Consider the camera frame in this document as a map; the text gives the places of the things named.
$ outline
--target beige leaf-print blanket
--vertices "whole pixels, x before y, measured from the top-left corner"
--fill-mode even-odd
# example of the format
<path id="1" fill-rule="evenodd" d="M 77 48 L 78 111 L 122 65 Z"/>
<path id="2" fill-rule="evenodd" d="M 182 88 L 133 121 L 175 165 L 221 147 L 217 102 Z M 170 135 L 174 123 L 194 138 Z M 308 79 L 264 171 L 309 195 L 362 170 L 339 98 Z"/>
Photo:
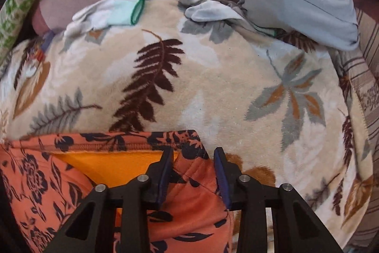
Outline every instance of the beige leaf-print blanket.
<path id="1" fill-rule="evenodd" d="M 341 246 L 357 228 L 372 157 L 358 98 L 348 109 L 325 47 L 306 53 L 224 22 L 195 23 L 177 0 L 148 1 L 133 27 L 57 35 L 44 58 L 41 44 L 21 43 L 4 71 L 2 139 L 194 129 L 210 155 L 222 146 L 262 183 L 293 184 Z M 268 228 L 272 251 L 269 213 Z"/>

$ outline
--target black floral pattern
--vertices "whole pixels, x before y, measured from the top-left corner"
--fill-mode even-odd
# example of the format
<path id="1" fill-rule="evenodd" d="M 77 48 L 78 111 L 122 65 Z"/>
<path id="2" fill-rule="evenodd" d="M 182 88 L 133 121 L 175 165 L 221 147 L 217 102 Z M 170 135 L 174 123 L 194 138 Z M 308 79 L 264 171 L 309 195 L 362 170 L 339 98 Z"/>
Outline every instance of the black floral pattern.
<path id="1" fill-rule="evenodd" d="M 50 242 L 50 237 L 45 233 L 41 232 L 36 226 L 30 230 L 30 238 L 40 252 L 45 250 L 47 244 Z"/>
<path id="2" fill-rule="evenodd" d="M 26 183 L 32 192 L 34 201 L 42 205 L 42 194 L 47 191 L 47 181 L 43 172 L 38 169 L 35 157 L 27 154 L 22 159 L 22 168 L 26 172 Z"/>
<path id="3" fill-rule="evenodd" d="M 1 172 L 1 176 L 3 177 L 5 192 L 6 192 L 6 195 L 8 196 L 9 203 L 12 204 L 13 194 L 12 194 L 11 186 L 9 185 L 9 180 L 8 180 L 7 176 L 5 176 L 3 174 L 3 172 Z"/>

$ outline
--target metal screw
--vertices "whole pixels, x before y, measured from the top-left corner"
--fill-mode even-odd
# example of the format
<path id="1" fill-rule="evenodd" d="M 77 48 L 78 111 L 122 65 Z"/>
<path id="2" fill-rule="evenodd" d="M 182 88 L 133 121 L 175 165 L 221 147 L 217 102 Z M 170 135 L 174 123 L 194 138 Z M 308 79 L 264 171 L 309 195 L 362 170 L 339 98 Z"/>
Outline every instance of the metal screw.
<path id="1" fill-rule="evenodd" d="M 146 175 L 146 174 L 142 174 L 142 175 L 139 175 L 139 176 L 137 177 L 137 180 L 138 180 L 139 182 L 145 182 L 145 181 L 148 181 L 148 180 L 149 180 L 149 176 Z"/>
<path id="2" fill-rule="evenodd" d="M 106 188 L 107 188 L 106 185 L 104 185 L 104 184 L 99 184 L 99 185 L 97 185 L 97 186 L 95 187 L 95 191 L 96 191 L 96 192 L 103 192 Z"/>
<path id="3" fill-rule="evenodd" d="M 285 190 L 285 191 L 292 191 L 292 189 L 293 189 L 293 186 L 291 185 L 291 184 L 282 184 L 282 187 L 283 187 L 283 189 Z"/>
<path id="4" fill-rule="evenodd" d="M 250 181 L 250 176 L 249 175 L 241 175 L 239 177 L 239 180 L 242 182 L 248 182 L 248 181 Z"/>

